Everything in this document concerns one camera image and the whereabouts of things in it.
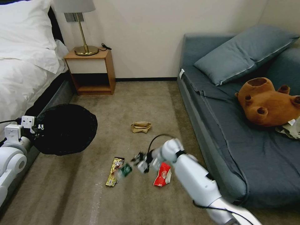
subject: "white bedsheet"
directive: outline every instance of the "white bedsheet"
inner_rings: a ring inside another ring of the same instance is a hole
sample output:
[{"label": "white bedsheet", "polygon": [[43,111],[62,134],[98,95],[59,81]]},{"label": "white bedsheet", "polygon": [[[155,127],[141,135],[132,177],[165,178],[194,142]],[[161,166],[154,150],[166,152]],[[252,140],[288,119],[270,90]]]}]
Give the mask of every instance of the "white bedsheet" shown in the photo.
[{"label": "white bedsheet", "polygon": [[[51,82],[67,70],[62,60],[66,51],[67,48],[57,41],[60,67],[56,74],[23,60],[0,59],[0,121],[23,116]],[[4,127],[8,124],[0,124],[0,141],[4,139]]]}]

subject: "lamp shade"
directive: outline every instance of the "lamp shade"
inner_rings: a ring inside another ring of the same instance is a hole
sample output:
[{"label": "lamp shade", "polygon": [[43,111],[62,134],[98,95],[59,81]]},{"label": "lamp shade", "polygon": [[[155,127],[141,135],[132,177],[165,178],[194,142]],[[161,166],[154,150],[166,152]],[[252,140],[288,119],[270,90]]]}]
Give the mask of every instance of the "lamp shade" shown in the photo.
[{"label": "lamp shade", "polygon": [[86,13],[95,10],[93,0],[54,0],[56,12]]}]

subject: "brown plush toy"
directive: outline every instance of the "brown plush toy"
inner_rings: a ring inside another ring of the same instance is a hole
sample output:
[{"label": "brown plush toy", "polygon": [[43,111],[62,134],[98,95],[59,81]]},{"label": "brown plush toy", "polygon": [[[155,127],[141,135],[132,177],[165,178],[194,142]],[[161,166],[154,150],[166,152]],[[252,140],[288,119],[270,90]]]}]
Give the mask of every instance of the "brown plush toy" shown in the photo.
[{"label": "brown plush toy", "polygon": [[260,77],[246,82],[235,96],[248,120],[263,127],[273,127],[300,116],[300,96],[289,93],[289,86],[283,85],[275,91],[269,79]]}]

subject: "gold snack wrapper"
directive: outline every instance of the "gold snack wrapper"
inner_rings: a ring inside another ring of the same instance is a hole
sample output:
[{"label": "gold snack wrapper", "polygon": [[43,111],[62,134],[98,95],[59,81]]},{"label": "gold snack wrapper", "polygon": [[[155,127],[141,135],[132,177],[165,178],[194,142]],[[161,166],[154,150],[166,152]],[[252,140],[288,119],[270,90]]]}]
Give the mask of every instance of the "gold snack wrapper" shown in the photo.
[{"label": "gold snack wrapper", "polygon": [[117,170],[123,166],[125,159],[121,157],[115,157],[112,162],[112,167],[106,182],[106,186],[114,187],[118,182]]}]

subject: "bed frame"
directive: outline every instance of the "bed frame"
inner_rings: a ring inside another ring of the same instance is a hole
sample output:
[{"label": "bed frame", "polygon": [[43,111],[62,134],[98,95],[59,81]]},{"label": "bed frame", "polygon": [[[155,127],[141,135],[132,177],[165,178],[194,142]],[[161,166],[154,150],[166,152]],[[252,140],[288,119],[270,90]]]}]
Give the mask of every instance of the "bed frame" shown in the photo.
[{"label": "bed frame", "polygon": [[[9,4],[18,1],[20,0],[10,0],[10,1],[0,0],[0,5]],[[52,33],[54,39],[59,39],[64,43],[60,28],[58,26],[58,22],[51,8],[49,9],[48,16],[51,20]],[[75,88],[73,86],[73,83],[71,82],[71,76],[69,71],[62,73],[50,84],[50,86],[45,90],[45,92],[36,100],[34,105],[27,110],[26,115],[38,116],[46,109],[52,106],[63,104],[63,103],[69,103],[74,93],[75,93]],[[14,191],[18,188],[19,183],[23,180],[23,177],[25,176],[25,174],[27,173],[27,171],[35,161],[38,154],[39,151],[35,147],[32,147],[28,152],[27,164],[24,170],[18,174],[18,176],[9,186],[6,200],[4,201],[3,205],[0,207],[0,216],[1,216],[1,212],[4,212],[5,209],[8,207],[9,201],[13,197]]]}]

